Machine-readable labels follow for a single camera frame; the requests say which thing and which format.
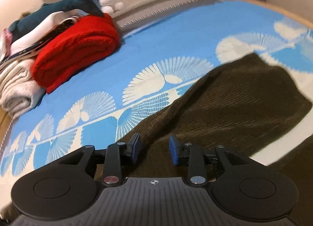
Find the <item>blue shark plush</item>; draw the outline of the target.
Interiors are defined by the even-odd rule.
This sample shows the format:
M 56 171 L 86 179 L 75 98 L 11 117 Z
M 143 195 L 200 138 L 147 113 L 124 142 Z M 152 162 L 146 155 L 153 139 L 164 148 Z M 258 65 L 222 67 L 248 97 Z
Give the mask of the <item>blue shark plush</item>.
M 85 13 L 103 17 L 103 12 L 93 0 L 61 0 L 49 4 L 44 3 L 39 10 L 14 21 L 9 26 L 8 31 L 12 34 L 12 42 L 29 33 L 48 15 L 55 12 L 69 12 L 73 10 L 82 10 Z

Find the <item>red folded sweater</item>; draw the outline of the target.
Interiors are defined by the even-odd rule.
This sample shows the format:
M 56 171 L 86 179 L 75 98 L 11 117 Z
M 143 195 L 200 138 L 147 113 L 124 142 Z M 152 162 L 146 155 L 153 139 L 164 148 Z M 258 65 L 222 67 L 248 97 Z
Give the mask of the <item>red folded sweater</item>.
M 49 94 L 82 69 L 110 56 L 121 44 L 112 17 L 87 15 L 47 43 L 31 67 Z

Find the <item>white folded clothes stack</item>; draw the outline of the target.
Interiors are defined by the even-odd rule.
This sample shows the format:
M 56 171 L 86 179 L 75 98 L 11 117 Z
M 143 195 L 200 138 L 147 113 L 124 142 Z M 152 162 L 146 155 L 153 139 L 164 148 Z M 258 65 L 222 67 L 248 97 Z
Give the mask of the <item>white folded clothes stack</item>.
M 8 29 L 1 32 L 1 108 L 13 119 L 36 107 L 45 93 L 31 75 L 36 56 L 81 17 L 72 11 L 52 13 L 16 41 Z

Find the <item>white plush toy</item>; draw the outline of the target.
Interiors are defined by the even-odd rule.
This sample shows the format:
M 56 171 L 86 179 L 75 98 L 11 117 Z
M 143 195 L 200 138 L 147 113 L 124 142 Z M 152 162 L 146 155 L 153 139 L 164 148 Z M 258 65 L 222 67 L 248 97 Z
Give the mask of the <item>white plush toy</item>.
M 125 7 L 124 0 L 98 0 L 103 13 L 112 15 Z

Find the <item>blue white patterned bedsheet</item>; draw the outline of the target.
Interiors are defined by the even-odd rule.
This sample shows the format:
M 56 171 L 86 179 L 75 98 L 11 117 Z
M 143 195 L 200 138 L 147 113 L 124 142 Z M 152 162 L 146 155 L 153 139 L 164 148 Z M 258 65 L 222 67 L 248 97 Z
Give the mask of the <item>blue white patterned bedsheet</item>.
M 260 163 L 312 133 L 312 29 L 243 1 L 193 7 L 132 32 L 12 125 L 1 156 L 1 207 L 14 183 L 84 145 L 145 138 L 206 75 L 200 110 L 167 124 L 181 137 L 227 142 Z

